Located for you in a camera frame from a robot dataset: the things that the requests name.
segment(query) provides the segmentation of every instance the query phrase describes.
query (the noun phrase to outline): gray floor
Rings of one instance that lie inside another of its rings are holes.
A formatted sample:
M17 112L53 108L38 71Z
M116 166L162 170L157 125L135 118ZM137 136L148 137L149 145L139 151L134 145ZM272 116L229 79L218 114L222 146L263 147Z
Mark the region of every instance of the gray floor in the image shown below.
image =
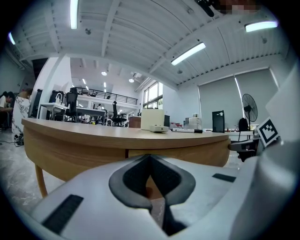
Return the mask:
M0 132L0 141L13 142L14 134L10 130ZM11 202L25 212L30 213L34 206L42 199L35 175L34 164L27 158L24 146L15 147L13 143L1 142L0 145L0 182L2 189ZM241 160L236 152L230 152L225 167L239 168ZM63 181L44 172L45 184L48 192L59 187ZM152 201L153 217L161 223L164 212L164 200Z

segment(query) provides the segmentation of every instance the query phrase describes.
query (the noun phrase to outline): electric fan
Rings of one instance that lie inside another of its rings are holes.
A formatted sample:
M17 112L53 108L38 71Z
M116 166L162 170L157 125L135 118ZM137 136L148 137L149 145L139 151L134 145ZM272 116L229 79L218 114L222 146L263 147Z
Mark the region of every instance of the electric fan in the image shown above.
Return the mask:
M250 122L255 122L257 119L257 106L256 103L249 94L244 94L242 98L243 108L245 116L249 120L249 131L250 131Z

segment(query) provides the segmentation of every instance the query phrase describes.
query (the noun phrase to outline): white box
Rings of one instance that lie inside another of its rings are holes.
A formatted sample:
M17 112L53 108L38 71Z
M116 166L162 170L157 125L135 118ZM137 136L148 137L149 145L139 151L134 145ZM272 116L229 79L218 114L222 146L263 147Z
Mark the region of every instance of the white box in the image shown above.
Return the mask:
M150 126L163 126L165 121L165 112L163 109L143 109L141 119L141 129L150 130Z

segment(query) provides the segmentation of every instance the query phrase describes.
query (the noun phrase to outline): gray window shade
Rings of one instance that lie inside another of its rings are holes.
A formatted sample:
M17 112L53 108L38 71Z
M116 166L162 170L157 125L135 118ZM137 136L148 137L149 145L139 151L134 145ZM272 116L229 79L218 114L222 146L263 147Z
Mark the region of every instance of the gray window shade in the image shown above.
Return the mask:
M246 74L237 75L241 95L250 94L257 106L257 120L251 124L262 123L269 114L266 110L266 104L277 92L277 86L271 75L270 70L261 70Z
M224 110L225 128L234 128L243 117L234 77L199 86L202 127L212 128L212 112Z

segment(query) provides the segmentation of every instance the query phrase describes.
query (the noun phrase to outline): railing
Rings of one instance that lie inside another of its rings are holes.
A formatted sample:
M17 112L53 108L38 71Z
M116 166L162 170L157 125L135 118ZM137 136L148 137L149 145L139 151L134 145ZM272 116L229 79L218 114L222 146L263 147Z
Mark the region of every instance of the railing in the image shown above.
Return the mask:
M94 90L94 89L90 89L90 90L87 90L85 88L76 88L76 89L77 89L77 93L79 95L86 95L86 96L91 96L91 97L95 97L95 98L104 98L104 99L109 99L112 101L129 103L129 104L134 104L134 105L137 104L137 99L133 98L133 97L126 97L123 95L114 94L114 93L110 93L110 92L103 92L103 91Z

